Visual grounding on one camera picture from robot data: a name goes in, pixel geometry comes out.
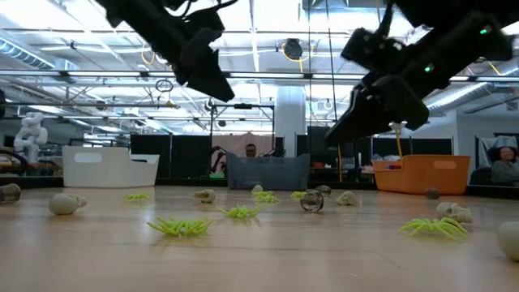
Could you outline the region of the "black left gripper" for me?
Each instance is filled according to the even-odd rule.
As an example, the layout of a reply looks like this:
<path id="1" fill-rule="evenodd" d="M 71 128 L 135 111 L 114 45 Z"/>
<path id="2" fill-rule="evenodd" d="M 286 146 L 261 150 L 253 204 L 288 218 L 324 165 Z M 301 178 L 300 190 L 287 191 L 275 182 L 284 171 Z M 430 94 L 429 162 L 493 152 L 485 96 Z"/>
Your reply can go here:
<path id="1" fill-rule="evenodd" d="M 224 102 L 235 97 L 219 66 L 219 50 L 192 43 L 196 26 L 162 24 L 160 29 L 160 55 L 178 73 L 179 84 Z"/>

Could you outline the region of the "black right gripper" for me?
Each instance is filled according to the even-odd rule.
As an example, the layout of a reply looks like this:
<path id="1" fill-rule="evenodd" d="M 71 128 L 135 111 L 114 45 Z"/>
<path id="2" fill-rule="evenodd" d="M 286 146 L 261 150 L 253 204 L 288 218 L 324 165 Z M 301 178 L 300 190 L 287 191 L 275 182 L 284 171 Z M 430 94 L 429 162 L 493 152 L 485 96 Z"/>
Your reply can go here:
<path id="1" fill-rule="evenodd" d="M 427 123 L 429 111 L 399 75 L 386 75 L 372 85 L 354 86 L 350 106 L 325 134 L 328 145 L 351 142 L 391 131 L 389 124 L 405 122 L 416 130 Z"/>

